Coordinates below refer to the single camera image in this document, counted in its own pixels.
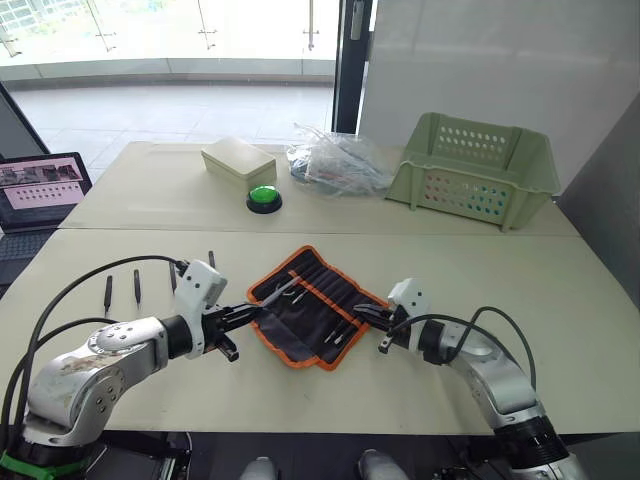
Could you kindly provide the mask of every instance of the box lid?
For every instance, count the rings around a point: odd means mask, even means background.
[[[276,163],[273,155],[236,137],[226,137],[207,145],[201,153],[205,160],[244,180],[268,168],[275,168]]]

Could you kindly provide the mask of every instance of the gray shoe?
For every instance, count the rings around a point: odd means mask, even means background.
[[[362,480],[409,480],[409,477],[386,453],[365,450],[358,460]]]
[[[269,457],[258,457],[242,472],[240,480],[277,480],[276,467]]]

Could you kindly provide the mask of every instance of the white table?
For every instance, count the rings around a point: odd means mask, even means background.
[[[327,198],[295,183],[282,146],[277,157],[283,208],[256,215],[246,192],[209,173],[195,144],[132,143],[63,222],[62,228],[115,228],[245,232],[495,235],[491,224],[372,198]],[[400,149],[386,150],[397,164]],[[552,202],[510,235],[578,236]]]
[[[385,296],[395,281],[420,279],[432,311],[468,318],[481,305],[513,315],[538,366],[540,395],[561,433],[640,429],[638,311],[579,237],[517,235],[350,235],[311,233],[61,230],[45,245],[0,302],[5,331],[0,352],[10,367],[26,348],[48,301],[80,274],[108,261],[147,253],[206,259],[229,285],[222,303],[242,300],[247,287],[303,244]],[[166,264],[137,265],[142,311],[136,312],[133,265],[114,271],[112,318],[172,313]],[[101,315],[105,277],[88,281],[55,310],[48,328]],[[523,362],[504,322],[493,331]],[[36,368],[76,347],[89,328],[69,332],[38,354]],[[212,352],[178,359],[129,391],[111,429],[236,432],[475,434],[488,432],[455,372],[424,363],[400,348],[377,351],[371,331],[332,373],[293,370],[268,351],[250,327],[232,332],[240,359]]]

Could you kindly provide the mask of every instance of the tiled floor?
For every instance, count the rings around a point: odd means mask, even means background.
[[[333,89],[297,85],[136,85],[11,92],[52,152],[78,151],[95,182],[132,141],[254,143],[329,129]]]

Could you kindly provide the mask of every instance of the glass wall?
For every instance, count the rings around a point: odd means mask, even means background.
[[[339,0],[0,0],[0,66],[147,58],[333,62],[338,11]]]

